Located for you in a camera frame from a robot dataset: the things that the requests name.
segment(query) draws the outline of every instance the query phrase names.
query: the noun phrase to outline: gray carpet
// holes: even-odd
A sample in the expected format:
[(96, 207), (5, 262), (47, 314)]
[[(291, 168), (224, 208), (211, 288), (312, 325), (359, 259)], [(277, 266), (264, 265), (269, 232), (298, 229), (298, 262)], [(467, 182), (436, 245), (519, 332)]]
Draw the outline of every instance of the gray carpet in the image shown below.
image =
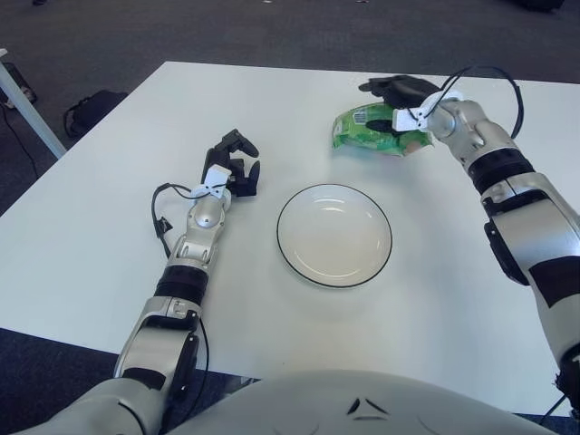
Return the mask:
[[(16, 63), (39, 95), (37, 110), (67, 147), (73, 143), (61, 117), (68, 107), (103, 88), (130, 92), (167, 60), (431, 74), (493, 63), (517, 79), (580, 83), (579, 41), (579, 0), (552, 14), (508, 0), (0, 3), (0, 46), (10, 51), (3, 61)], [(53, 156), (18, 113), (9, 121), (40, 172), (50, 168)], [(33, 182), (0, 119), (0, 214)], [(114, 359), (0, 330), (0, 434), (46, 420), (106, 378)], [(203, 406), (219, 398), (225, 382), (211, 374)], [(549, 424), (576, 433), (569, 419)]]

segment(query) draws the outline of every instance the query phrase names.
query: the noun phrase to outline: table leg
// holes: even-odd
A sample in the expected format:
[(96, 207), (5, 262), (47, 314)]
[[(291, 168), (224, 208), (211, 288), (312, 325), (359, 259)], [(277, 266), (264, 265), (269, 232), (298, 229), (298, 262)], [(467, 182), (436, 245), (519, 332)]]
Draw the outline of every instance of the table leg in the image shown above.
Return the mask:
[(6, 70), (4, 65), (0, 62), (0, 88), (4, 91), (6, 96), (10, 99), (13, 105), (18, 109), (22, 116), (28, 121), (30, 126), (36, 132), (38, 137), (44, 142), (46, 147), (59, 159), (66, 152), (66, 148), (54, 135), (43, 118), (36, 111), (33, 105), (28, 101), (26, 96), (22, 93), (10, 73)]

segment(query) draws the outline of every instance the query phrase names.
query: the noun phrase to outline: green snack bag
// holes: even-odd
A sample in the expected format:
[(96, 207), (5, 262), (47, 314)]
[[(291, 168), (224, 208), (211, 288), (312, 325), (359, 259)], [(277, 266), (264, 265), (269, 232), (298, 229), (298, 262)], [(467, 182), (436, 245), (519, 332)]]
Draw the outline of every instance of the green snack bag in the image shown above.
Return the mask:
[(402, 157), (430, 145), (427, 134), (418, 130), (392, 134), (366, 126), (369, 121), (382, 120), (392, 121), (392, 106), (384, 102), (357, 107), (342, 114), (334, 121), (333, 148), (353, 145)]

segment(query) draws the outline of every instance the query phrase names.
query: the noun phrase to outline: white plate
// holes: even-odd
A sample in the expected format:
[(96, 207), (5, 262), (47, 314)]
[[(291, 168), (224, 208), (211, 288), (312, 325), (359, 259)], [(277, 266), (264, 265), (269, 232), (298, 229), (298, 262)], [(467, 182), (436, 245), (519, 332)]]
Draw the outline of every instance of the white plate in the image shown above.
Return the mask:
[(362, 192), (337, 184), (312, 186), (291, 197), (276, 232), (288, 264), (330, 287), (372, 279), (391, 253), (391, 227), (381, 208)]

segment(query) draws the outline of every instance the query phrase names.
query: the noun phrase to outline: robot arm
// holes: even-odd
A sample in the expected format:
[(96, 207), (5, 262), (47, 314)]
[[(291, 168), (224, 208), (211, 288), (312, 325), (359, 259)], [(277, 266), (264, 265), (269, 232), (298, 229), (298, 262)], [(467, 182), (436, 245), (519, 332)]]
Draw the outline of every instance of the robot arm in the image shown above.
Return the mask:
[(20, 433), (159, 433), (168, 402), (184, 397), (196, 366), (201, 302), (231, 195), (256, 194), (259, 162), (246, 178), (243, 160), (229, 158), (236, 150), (258, 155), (237, 130), (208, 151), (202, 184), (191, 191), (186, 233), (173, 248), (155, 295), (123, 347), (114, 379), (100, 383), (45, 424)]
[(516, 143), (460, 95), (395, 111), (396, 130), (430, 131), (449, 146), (481, 195), (485, 231), (512, 280), (530, 285), (560, 374), (556, 386), (580, 411), (580, 217)]

